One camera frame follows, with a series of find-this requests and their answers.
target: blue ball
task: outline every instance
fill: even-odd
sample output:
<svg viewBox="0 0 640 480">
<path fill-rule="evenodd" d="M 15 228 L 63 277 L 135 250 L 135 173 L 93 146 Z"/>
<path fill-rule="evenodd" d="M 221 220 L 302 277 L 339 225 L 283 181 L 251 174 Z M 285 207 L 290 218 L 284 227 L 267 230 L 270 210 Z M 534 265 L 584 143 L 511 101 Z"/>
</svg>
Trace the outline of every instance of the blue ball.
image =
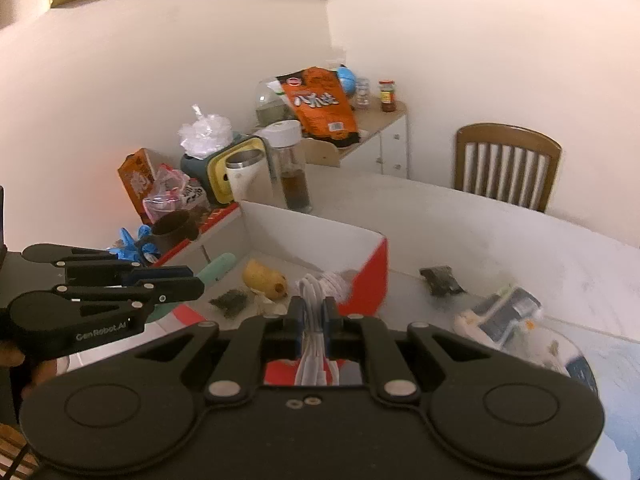
<svg viewBox="0 0 640 480">
<path fill-rule="evenodd" d="M 353 97 L 356 93 L 356 75 L 345 66 L 339 67 L 336 72 L 344 93 L 347 97 Z"/>
</svg>

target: white lid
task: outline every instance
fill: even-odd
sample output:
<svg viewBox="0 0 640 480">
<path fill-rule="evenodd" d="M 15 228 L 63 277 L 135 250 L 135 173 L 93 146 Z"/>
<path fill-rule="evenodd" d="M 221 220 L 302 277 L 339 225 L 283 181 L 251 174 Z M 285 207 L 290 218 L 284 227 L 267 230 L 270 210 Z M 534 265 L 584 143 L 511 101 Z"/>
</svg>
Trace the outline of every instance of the white lid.
<svg viewBox="0 0 640 480">
<path fill-rule="evenodd" d="M 273 123 L 256 133 L 267 139 L 272 148 L 288 148 L 302 140 L 300 121 L 280 121 Z"/>
</svg>

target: metal screw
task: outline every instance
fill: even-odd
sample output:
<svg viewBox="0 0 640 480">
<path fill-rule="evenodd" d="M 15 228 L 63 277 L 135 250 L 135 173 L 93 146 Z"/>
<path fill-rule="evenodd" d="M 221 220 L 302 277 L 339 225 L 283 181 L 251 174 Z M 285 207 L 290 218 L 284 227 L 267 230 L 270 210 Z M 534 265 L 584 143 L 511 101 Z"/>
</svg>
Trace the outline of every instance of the metal screw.
<svg viewBox="0 0 640 480">
<path fill-rule="evenodd" d="M 240 384 L 234 381 L 216 381 L 209 385 L 209 393 L 214 397 L 233 397 L 240 393 Z"/>
<path fill-rule="evenodd" d="M 284 403 L 287 408 L 291 408 L 292 410 L 299 410 L 304 407 L 305 403 L 299 399 L 289 399 Z"/>
<path fill-rule="evenodd" d="M 395 379 L 385 384 L 385 391 L 393 397 L 408 397 L 413 395 L 418 387 L 411 381 L 404 379 Z"/>
<path fill-rule="evenodd" d="M 322 404 L 322 399 L 320 397 L 307 397 L 305 404 L 307 406 L 317 406 L 318 404 Z"/>
</svg>

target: black cup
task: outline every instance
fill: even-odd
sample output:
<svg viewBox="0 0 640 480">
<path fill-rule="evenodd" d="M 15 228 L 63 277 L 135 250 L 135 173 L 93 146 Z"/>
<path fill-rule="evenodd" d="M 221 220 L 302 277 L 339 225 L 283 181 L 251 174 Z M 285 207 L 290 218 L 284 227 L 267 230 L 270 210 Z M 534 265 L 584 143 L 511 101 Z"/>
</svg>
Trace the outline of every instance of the black cup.
<svg viewBox="0 0 640 480">
<path fill-rule="evenodd" d="M 148 261 L 142 254 L 143 245 L 153 244 L 160 254 L 165 254 L 181 241 L 196 240 L 199 235 L 198 225 L 189 211 L 171 211 L 153 224 L 150 235 L 143 236 L 136 242 L 136 249 L 140 261 L 148 265 Z"/>
</svg>

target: snack bag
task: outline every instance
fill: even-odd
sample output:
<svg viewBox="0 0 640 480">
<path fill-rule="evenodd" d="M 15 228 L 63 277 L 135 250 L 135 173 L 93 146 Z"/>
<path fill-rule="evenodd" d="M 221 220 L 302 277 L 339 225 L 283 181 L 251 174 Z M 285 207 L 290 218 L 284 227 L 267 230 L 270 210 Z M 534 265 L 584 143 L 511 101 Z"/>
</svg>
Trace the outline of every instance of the snack bag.
<svg viewBox="0 0 640 480">
<path fill-rule="evenodd" d="M 335 72 L 311 67 L 278 80 L 310 137 L 338 148 L 360 142 L 356 119 Z"/>
</svg>

